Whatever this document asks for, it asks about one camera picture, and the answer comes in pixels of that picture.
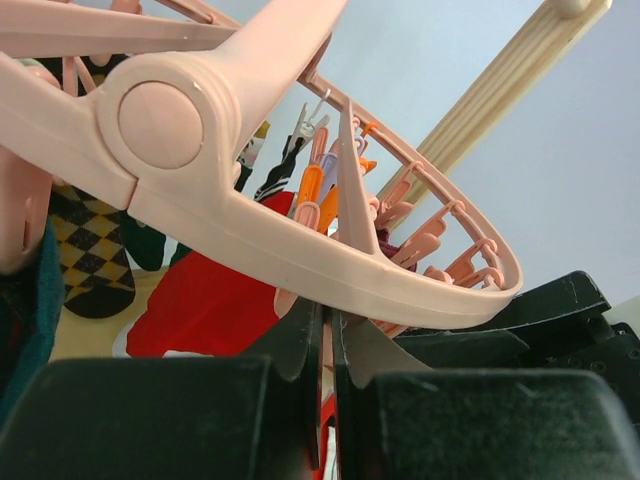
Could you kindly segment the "pink round clip hanger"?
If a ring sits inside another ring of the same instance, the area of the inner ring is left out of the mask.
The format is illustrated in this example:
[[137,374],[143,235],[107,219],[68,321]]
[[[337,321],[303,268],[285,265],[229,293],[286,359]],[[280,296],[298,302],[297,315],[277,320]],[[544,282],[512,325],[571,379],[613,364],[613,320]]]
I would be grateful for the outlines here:
[[376,140],[435,195],[487,261],[421,275],[380,251],[340,113],[339,232],[329,238],[234,189],[236,158],[302,77],[341,1],[272,1],[225,28],[55,1],[1,5],[1,143],[29,163],[264,283],[356,315],[434,329],[480,325],[521,288],[490,222],[395,134]]

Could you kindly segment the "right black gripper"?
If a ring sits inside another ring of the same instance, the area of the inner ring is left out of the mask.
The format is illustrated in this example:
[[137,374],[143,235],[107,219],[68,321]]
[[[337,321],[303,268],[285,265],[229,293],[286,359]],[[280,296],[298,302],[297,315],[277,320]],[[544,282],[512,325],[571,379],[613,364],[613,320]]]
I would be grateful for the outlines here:
[[479,327],[415,329],[396,342],[437,368],[580,369],[601,375],[614,390],[637,390],[639,339],[606,320],[609,309],[591,277],[574,271],[516,296]]

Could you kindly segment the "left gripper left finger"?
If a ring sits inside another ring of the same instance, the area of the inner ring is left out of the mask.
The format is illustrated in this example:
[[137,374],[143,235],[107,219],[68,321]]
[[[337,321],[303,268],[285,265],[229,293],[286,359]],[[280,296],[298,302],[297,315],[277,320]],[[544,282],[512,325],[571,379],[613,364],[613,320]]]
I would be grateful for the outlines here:
[[1,436],[5,479],[308,479],[322,308],[299,300],[234,357],[46,366]]

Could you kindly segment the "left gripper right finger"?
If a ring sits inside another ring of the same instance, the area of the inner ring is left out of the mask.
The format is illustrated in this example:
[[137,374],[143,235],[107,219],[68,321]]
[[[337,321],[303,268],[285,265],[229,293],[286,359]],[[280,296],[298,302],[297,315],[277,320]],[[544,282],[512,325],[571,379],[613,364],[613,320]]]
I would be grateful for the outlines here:
[[635,479],[622,402],[580,370],[439,369],[370,321],[335,311],[344,479]]

